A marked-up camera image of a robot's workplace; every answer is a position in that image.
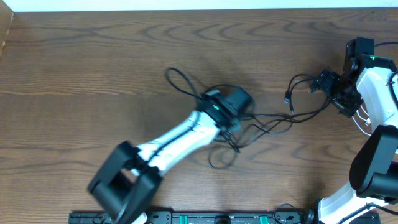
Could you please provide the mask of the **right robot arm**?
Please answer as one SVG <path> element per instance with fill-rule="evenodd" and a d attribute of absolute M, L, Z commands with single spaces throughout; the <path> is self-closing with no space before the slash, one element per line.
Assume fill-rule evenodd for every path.
<path fill-rule="evenodd" d="M 319 200 L 307 223 L 361 223 L 375 208 L 397 215 L 387 208 L 397 204 L 397 66 L 375 55 L 375 47 L 365 37 L 347 42 L 343 74 L 324 70 L 310 85 L 346 117 L 365 109 L 371 132 L 351 163 L 348 183 Z"/>

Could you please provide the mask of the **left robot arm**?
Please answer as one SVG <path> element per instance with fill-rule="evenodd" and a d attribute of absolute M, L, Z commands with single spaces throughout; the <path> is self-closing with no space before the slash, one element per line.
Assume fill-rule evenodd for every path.
<path fill-rule="evenodd" d="M 169 132 L 138 146 L 128 141 L 117 145 L 88 184 L 89 193 L 115 223 L 146 221 L 144 212 L 164 175 L 218 136 L 238 131 L 251 103 L 242 88 L 227 96 L 219 90 L 204 92 L 189 117 Z"/>

